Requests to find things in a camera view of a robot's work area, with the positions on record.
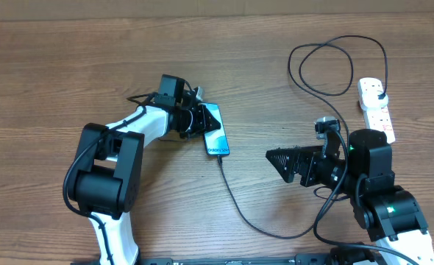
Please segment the Galaxy S24+ smartphone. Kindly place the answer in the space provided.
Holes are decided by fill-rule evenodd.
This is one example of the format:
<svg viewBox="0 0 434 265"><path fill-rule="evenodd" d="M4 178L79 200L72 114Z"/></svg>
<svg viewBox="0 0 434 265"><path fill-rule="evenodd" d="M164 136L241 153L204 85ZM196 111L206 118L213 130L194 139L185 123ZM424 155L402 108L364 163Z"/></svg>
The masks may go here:
<svg viewBox="0 0 434 265"><path fill-rule="evenodd" d="M216 105L213 103L203 103L203 105ZM207 154L210 156L227 156L230 154L230 147L224 130L223 120L221 118L221 129L204 134L204 143Z"/></svg>

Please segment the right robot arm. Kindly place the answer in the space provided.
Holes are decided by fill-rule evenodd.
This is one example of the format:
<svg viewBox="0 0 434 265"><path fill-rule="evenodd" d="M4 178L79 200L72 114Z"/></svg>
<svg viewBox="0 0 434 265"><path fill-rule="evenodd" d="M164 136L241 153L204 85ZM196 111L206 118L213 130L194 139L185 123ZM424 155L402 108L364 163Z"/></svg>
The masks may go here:
<svg viewBox="0 0 434 265"><path fill-rule="evenodd" d="M395 183L392 148L383 132L354 131L347 144L337 129L322 129L321 146L273 149L266 159L283 180L300 176L304 187L331 190L327 202L345 194L370 244L330 241L327 264L375 264L378 252L385 264L434 264L433 240L415 197Z"/></svg>

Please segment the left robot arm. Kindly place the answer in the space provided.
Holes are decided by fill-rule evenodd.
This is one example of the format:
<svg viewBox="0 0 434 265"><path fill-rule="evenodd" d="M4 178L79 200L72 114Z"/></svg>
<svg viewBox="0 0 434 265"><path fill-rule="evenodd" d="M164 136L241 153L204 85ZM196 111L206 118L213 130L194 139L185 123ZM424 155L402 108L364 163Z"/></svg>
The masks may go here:
<svg viewBox="0 0 434 265"><path fill-rule="evenodd" d="M201 87L164 74L157 91L128 97L135 111L110 124L86 124L63 181L65 206L93 225L97 264L139 264L131 210L138 198L144 149L174 131L178 142L203 138L209 155L228 155L219 106Z"/></svg>

